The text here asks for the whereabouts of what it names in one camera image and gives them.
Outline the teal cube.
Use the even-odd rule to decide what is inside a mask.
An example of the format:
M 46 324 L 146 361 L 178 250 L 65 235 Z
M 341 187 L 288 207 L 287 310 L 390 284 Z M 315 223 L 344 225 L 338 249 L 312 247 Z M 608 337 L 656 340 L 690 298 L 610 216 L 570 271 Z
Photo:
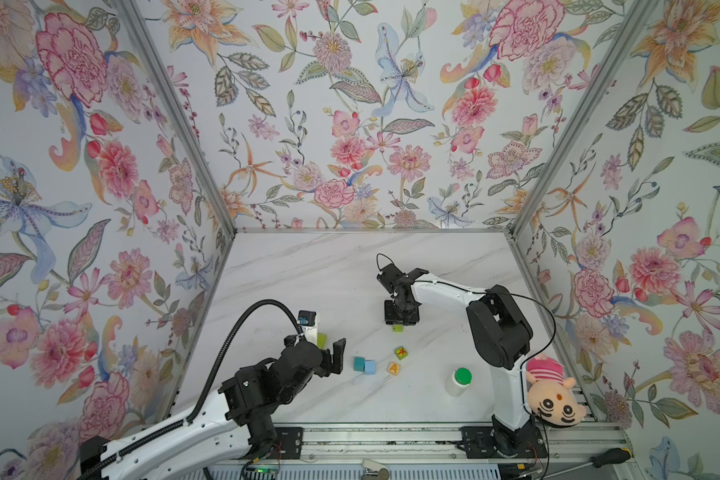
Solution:
M 366 360 L 363 357 L 355 357 L 353 359 L 353 369 L 357 372 L 364 372 Z

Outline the light blue cube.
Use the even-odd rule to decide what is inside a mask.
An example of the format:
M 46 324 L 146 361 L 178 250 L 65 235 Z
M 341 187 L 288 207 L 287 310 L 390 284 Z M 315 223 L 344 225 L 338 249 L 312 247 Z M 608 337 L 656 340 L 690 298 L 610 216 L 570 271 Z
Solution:
M 363 368 L 363 373 L 365 375 L 374 375 L 376 373 L 376 370 L 377 367 L 374 360 L 365 360 Z

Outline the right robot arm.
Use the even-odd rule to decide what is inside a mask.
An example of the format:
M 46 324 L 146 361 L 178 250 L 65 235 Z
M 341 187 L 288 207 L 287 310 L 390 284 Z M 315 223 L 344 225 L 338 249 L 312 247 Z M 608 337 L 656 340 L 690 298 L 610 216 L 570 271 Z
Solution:
M 417 324 L 423 305 L 466 317 L 475 350 L 490 366 L 495 451 L 511 458 L 534 442 L 537 430 L 527 411 L 523 365 L 533 331 L 513 295 L 500 285 L 479 290 L 450 283 L 420 268 L 405 273 L 393 263 L 379 269 L 377 280 L 390 295 L 384 301 L 389 325 Z

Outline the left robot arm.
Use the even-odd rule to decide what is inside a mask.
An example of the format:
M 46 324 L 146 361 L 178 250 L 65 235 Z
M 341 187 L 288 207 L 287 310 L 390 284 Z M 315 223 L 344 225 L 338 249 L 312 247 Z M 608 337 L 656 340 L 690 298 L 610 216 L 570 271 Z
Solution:
M 345 349 L 344 338 L 330 349 L 298 340 L 277 359 L 239 369 L 197 410 L 120 440 L 87 440 L 80 447 L 80 477 L 178 479 L 220 460 L 261 458 L 278 440 L 272 415 L 313 377 L 340 374 Z

